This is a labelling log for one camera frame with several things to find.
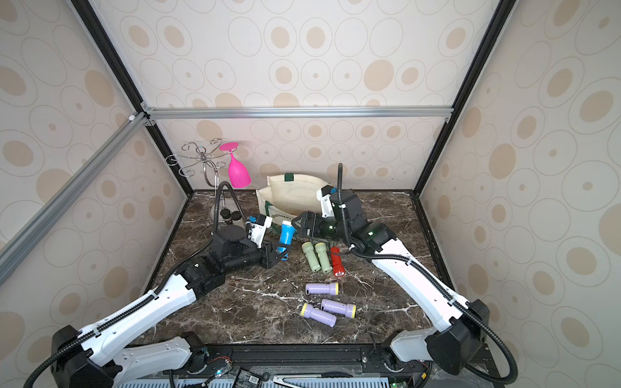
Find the blue flashlight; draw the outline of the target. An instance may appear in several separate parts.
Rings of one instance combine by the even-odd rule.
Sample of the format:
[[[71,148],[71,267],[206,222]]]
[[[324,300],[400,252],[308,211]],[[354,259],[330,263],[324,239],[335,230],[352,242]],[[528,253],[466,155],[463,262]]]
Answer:
[[[287,257],[287,250],[290,248],[294,237],[295,229],[291,223],[291,221],[284,220],[281,223],[281,235],[279,239],[279,246],[277,252],[279,254],[284,253],[285,257]]]

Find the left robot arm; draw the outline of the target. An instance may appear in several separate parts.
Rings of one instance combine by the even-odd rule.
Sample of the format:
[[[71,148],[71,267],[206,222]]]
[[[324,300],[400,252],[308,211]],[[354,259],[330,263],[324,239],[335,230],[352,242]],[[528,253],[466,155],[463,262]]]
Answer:
[[[144,348],[147,363],[131,361],[128,344],[176,311],[221,286],[226,275],[250,266],[271,268],[285,258],[287,242],[268,242],[271,222],[265,215],[244,218],[243,226],[219,225],[213,215],[209,242],[169,270],[162,282],[131,304],[106,318],[77,330],[68,325],[53,336],[51,356],[25,380],[32,387],[44,373],[52,373],[59,387],[114,387],[124,379],[158,370],[175,370],[189,364],[204,345],[193,334],[172,342],[178,356],[165,364],[155,347]]]

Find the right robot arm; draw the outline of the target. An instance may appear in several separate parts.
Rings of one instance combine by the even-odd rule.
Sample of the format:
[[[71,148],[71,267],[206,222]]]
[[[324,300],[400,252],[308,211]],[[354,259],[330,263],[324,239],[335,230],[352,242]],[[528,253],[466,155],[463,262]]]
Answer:
[[[340,240],[349,254],[386,273],[422,308],[430,329],[396,333],[378,351],[386,367],[401,371],[411,361],[426,361],[446,373],[468,370],[491,383],[509,385],[518,377],[518,364],[506,343],[489,323],[489,308],[458,294],[405,247],[397,234],[380,221],[368,221],[362,201],[341,184],[331,186],[314,176],[302,178],[303,192],[294,194],[304,209],[292,224],[304,239]],[[475,354],[491,340],[509,366],[504,376],[493,376],[471,365]]]

